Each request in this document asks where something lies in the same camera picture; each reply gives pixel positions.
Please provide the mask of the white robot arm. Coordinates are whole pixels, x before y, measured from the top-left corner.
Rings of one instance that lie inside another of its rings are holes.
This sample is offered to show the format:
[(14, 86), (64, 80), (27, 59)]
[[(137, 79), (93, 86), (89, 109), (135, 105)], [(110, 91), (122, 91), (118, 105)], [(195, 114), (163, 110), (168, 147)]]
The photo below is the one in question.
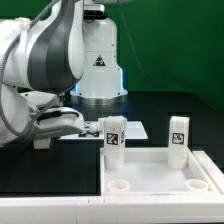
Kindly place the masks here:
[(117, 63), (113, 0), (52, 0), (34, 19), (0, 22), (0, 146), (78, 133), (84, 119), (63, 106), (127, 94)]

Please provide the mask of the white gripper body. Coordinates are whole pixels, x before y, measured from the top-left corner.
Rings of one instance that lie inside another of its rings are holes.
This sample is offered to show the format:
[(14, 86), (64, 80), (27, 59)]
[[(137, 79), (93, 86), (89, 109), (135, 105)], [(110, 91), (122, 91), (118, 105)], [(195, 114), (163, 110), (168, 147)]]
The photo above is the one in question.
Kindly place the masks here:
[(83, 115), (69, 107), (47, 110), (22, 135), (22, 141), (57, 138), (80, 133), (84, 129)]

